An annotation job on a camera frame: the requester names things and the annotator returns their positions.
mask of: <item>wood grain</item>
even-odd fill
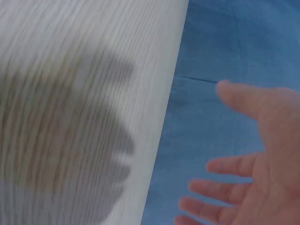
[[[140,224],[188,0],[0,0],[0,224]]]

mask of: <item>finger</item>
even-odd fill
[[[192,192],[205,197],[221,200],[228,204],[242,204],[251,183],[247,184],[225,184],[209,180],[193,180],[189,184]]]
[[[237,215],[236,208],[210,205],[189,197],[181,199],[179,207],[194,216],[222,225],[230,225]]]
[[[187,216],[178,216],[174,221],[175,225],[202,225],[201,223],[187,217]]]
[[[226,105],[255,120],[271,96],[270,89],[229,81],[219,82],[217,93]]]
[[[221,157],[211,160],[206,168],[209,172],[252,177],[258,153],[236,157]]]

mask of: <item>skin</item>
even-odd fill
[[[300,224],[300,94],[286,88],[257,88],[219,82],[217,93],[232,109],[257,120],[264,152],[210,161],[212,173],[252,177],[253,183],[193,180],[192,192],[232,207],[184,197],[182,210],[214,225]],[[201,225],[179,216],[175,225]]]

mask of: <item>white textured board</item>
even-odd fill
[[[0,0],[0,224],[138,225],[188,0]]]

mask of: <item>blue cloth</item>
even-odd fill
[[[142,225],[172,225],[192,178],[245,181],[205,171],[212,158],[263,150],[255,121],[211,82],[300,90],[299,38],[298,0],[190,0]]]

